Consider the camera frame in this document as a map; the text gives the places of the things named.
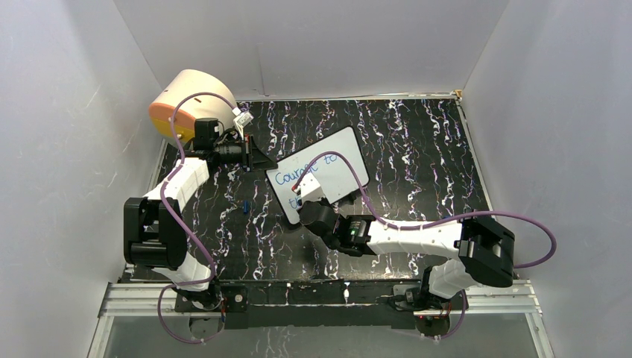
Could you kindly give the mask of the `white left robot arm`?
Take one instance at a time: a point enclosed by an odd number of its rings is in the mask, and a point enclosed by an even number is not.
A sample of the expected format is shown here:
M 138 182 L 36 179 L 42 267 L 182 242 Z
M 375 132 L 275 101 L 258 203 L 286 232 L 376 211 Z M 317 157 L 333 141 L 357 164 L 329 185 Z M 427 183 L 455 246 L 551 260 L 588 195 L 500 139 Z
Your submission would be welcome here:
M 214 265 L 200 263 L 189 252 L 192 230 L 183 227 L 182 211 L 220 165 L 238 164 L 246 172 L 278 165 L 257 148 L 250 134 L 226 130 L 212 118 L 195 122 L 194 136 L 183 152 L 184 160 L 177 161 L 161 183 L 124 203 L 124 258 L 167 277 L 172 289 L 196 307 L 214 310 L 223 292 L 215 281 Z

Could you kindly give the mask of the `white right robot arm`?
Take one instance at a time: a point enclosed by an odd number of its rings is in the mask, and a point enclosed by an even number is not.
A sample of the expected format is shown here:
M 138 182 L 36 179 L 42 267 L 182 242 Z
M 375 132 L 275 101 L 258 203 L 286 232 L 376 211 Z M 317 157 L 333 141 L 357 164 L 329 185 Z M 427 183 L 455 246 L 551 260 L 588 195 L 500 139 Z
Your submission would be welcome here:
M 447 222 L 394 222 L 369 215 L 344 216 L 308 201 L 300 223 L 326 247 L 351 257 L 406 253 L 446 258 L 424 271 L 420 300 L 440 308 L 461 290 L 481 284 L 507 288 L 513 283 L 515 236 L 491 216 L 468 213 Z

